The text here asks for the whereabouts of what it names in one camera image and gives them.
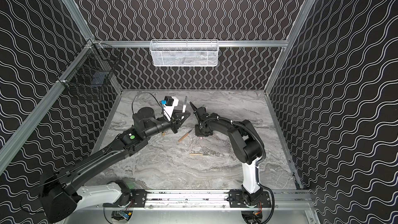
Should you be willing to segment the pink pen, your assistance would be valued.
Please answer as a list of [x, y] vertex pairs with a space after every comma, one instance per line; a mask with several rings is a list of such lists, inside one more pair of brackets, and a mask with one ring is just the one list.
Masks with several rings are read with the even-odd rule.
[[185, 96], [184, 98], [184, 102], [183, 102], [183, 107], [182, 107], [182, 112], [185, 113], [186, 112], [186, 107], [187, 107], [187, 96]]

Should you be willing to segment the brown pen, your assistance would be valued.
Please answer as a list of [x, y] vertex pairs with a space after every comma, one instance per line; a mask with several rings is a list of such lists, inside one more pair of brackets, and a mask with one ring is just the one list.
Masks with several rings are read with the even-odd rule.
[[179, 140], [178, 143], [181, 143], [191, 132], [193, 129], [189, 130], [186, 134], [184, 134]]

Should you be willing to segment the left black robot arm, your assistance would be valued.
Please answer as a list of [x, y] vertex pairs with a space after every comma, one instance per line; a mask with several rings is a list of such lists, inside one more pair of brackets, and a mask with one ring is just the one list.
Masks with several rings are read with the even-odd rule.
[[40, 177], [39, 200], [50, 223], [65, 219], [83, 201], [78, 189], [111, 165], [133, 156], [143, 149], [152, 136], [167, 130], [174, 133], [190, 117], [190, 112], [173, 110], [171, 117], [156, 118], [151, 107], [133, 114], [134, 124], [103, 149], [74, 166], [59, 172], [44, 172]]

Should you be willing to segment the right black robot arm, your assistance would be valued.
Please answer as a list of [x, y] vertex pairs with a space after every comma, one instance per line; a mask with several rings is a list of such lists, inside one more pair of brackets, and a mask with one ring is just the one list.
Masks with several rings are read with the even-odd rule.
[[266, 156], [264, 143], [249, 120], [234, 121], [216, 113], [209, 114], [204, 107], [190, 103], [198, 124], [195, 135], [207, 137], [219, 132], [226, 135], [233, 152], [242, 163], [243, 183], [242, 202], [249, 206], [256, 205], [263, 194], [259, 180], [259, 164]]

